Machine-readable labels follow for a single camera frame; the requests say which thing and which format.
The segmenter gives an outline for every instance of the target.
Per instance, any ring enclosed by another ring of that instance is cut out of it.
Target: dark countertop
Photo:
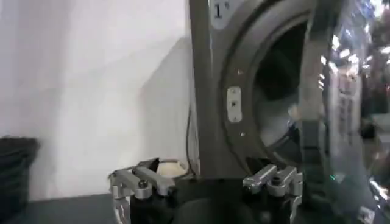
[[[7,224],[117,224],[112,196],[92,195],[31,203],[27,209]],[[324,215],[299,211],[294,224],[332,223]]]

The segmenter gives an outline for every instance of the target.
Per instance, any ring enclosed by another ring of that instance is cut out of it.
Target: black cable
[[[194,169],[191,165],[191,160],[190,160],[190,153],[189,153],[189,137],[190,137],[190,123],[191,123],[191,108],[188,108],[188,117],[187,117],[187,127],[186,127],[186,138],[185,138],[185,153],[187,157],[187,163],[188,163],[188,170],[195,175],[196,173],[194,172]]]
[[[288,128],[288,131],[276,142],[272,143],[270,146],[268,146],[268,150],[270,152],[276,151],[277,149],[283,147],[286,145],[290,140],[293,141],[295,144],[299,145],[299,135],[297,135],[297,127],[295,125],[292,125]]]

